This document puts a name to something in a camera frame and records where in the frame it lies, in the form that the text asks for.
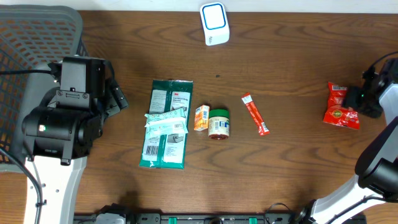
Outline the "red snack bag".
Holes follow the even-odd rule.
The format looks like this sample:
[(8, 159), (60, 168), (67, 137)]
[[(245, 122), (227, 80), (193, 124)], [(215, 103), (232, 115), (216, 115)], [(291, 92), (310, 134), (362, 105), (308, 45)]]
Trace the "red snack bag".
[(358, 113), (354, 109), (350, 107), (345, 108), (342, 105), (348, 88), (329, 82), (328, 89), (329, 97), (323, 122), (333, 124), (335, 126), (359, 129), (360, 122)]

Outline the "green 3M gloves package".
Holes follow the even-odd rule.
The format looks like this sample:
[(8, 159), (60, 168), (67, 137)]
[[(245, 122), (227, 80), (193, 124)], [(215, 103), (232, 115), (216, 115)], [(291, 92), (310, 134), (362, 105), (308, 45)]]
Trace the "green 3M gloves package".
[[(148, 114), (183, 108), (190, 115), (193, 82), (184, 80), (154, 80)], [(157, 138), (144, 138), (141, 167), (161, 169), (183, 169), (187, 134), (169, 134)]]

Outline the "red instant coffee stick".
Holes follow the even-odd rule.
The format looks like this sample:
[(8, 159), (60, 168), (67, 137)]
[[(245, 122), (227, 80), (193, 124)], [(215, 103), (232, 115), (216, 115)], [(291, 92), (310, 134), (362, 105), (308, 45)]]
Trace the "red instant coffee stick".
[(255, 122), (259, 135), (265, 136), (265, 135), (270, 134), (270, 131), (267, 128), (257, 106), (255, 105), (254, 101), (252, 100), (251, 94), (245, 93), (241, 99), (242, 99), (243, 103), (245, 104), (246, 108), (248, 109), (248, 111), (251, 115), (251, 118)]

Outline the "orange snack packet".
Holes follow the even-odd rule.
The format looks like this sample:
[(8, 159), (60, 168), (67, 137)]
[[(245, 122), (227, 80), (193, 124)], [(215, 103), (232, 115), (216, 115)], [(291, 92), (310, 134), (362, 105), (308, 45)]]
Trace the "orange snack packet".
[(195, 110), (194, 130), (203, 131), (208, 128), (210, 107), (201, 105)]

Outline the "green lid jar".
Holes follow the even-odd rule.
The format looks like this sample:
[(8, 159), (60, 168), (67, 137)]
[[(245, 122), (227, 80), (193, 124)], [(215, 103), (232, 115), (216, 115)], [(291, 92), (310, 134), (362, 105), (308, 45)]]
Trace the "green lid jar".
[(229, 129), (229, 111), (224, 109), (210, 110), (208, 137), (214, 140), (228, 139)]

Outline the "pale green wipes pack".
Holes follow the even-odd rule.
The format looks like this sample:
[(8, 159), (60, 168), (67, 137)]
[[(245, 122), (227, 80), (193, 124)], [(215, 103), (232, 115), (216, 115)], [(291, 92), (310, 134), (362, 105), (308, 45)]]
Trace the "pale green wipes pack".
[(169, 134), (187, 134), (187, 118), (183, 108), (161, 114), (145, 114), (146, 139)]

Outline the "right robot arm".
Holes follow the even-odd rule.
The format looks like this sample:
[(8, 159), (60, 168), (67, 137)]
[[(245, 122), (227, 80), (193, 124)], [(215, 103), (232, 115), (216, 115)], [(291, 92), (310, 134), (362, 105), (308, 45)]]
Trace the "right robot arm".
[(355, 174), (326, 197), (313, 200), (294, 223), (344, 223), (363, 210), (382, 203), (397, 203), (397, 57), (381, 57), (380, 72), (371, 65), (361, 87), (351, 86), (343, 107), (370, 118), (384, 116), (387, 126), (360, 155)]

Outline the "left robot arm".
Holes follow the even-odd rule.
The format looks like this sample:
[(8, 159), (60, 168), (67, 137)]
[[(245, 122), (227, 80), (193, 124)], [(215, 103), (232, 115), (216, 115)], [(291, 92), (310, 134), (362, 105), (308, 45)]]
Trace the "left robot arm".
[(65, 57), (47, 78), (32, 75), (22, 120), (28, 155), (24, 223), (72, 223), (78, 187), (105, 121), (128, 107), (102, 58)]

